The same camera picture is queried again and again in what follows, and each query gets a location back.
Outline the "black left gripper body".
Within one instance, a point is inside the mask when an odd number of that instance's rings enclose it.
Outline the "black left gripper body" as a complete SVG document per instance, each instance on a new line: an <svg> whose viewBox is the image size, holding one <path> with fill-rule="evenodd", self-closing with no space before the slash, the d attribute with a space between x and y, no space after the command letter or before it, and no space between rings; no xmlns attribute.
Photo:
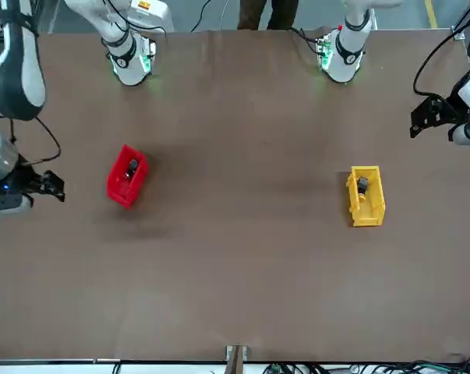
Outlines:
<svg viewBox="0 0 470 374"><path fill-rule="evenodd" d="M468 122L468 105L460 97L447 97L443 103L443 123L445 125L464 125Z"/></svg>

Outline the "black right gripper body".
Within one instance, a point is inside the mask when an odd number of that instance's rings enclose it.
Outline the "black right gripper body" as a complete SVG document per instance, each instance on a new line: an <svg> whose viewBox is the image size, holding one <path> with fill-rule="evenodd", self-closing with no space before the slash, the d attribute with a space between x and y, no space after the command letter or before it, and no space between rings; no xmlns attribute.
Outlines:
<svg viewBox="0 0 470 374"><path fill-rule="evenodd" d="M42 194L44 192L42 182L42 175L39 175L31 165L27 165L24 156L19 155L13 170L0 181L0 188L4 193Z"/></svg>

